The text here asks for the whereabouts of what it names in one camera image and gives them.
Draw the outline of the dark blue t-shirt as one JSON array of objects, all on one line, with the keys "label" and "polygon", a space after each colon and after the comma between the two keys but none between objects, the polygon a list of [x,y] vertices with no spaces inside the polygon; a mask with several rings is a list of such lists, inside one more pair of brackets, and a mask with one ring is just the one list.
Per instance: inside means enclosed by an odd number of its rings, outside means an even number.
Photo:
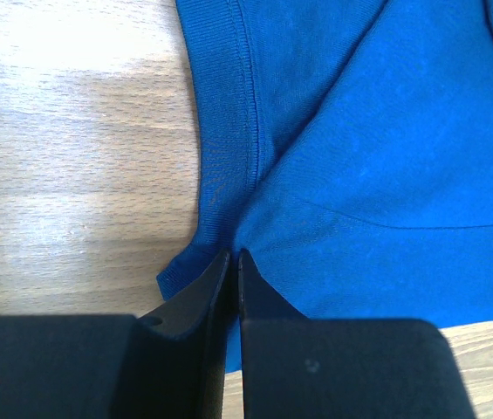
[{"label": "dark blue t-shirt", "polygon": [[493,1],[180,1],[201,142],[172,298],[248,250],[310,318],[493,320]]}]

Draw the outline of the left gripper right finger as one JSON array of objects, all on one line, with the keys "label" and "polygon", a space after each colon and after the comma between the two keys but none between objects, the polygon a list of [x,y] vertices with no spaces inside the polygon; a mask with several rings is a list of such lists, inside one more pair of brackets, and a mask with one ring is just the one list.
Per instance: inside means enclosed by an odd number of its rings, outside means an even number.
[{"label": "left gripper right finger", "polygon": [[308,319],[238,261],[248,418],[472,418],[442,333],[419,319]]}]

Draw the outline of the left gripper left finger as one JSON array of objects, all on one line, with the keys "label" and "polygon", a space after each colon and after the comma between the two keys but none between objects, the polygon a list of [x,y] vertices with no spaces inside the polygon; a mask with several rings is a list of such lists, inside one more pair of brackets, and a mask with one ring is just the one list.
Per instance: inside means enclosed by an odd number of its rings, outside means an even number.
[{"label": "left gripper left finger", "polygon": [[0,418],[218,418],[230,256],[152,312],[0,316]]}]

